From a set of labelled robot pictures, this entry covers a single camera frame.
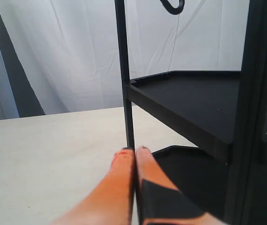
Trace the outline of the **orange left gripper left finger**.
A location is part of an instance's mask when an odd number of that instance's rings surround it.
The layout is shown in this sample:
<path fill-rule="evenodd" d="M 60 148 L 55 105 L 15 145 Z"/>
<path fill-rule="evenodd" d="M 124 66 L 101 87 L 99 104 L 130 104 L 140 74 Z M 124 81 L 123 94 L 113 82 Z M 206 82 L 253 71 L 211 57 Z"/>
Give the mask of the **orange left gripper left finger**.
<path fill-rule="evenodd" d="M 134 150 L 115 153 L 110 169 L 92 192 L 52 225 L 130 225 L 133 211 Z"/>

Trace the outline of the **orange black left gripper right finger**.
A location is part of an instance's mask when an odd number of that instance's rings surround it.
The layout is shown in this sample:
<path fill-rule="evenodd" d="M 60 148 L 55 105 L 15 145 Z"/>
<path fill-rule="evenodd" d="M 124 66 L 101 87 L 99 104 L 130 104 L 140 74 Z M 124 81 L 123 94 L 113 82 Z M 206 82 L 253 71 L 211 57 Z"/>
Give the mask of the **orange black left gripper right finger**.
<path fill-rule="evenodd" d="M 147 147 L 136 152 L 142 225 L 223 225 L 189 200 L 169 179 Z"/>

